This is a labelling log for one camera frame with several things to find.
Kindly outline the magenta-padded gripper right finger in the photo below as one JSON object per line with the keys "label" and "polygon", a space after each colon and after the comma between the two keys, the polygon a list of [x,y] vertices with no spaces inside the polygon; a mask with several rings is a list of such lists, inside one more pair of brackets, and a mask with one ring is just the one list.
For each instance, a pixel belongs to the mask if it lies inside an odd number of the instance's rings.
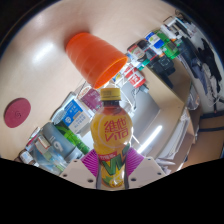
{"label": "magenta-padded gripper right finger", "polygon": [[144,157],[134,148],[128,150],[125,162],[126,189],[140,188],[165,176],[152,157]]}

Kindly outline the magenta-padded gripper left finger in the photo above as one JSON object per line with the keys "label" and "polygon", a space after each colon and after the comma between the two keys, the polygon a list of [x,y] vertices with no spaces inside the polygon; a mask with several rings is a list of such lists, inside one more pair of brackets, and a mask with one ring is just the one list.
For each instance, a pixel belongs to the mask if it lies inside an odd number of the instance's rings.
{"label": "magenta-padded gripper left finger", "polygon": [[60,177],[81,187],[97,189],[100,184],[99,161],[94,150],[84,155],[81,159],[73,159]]}

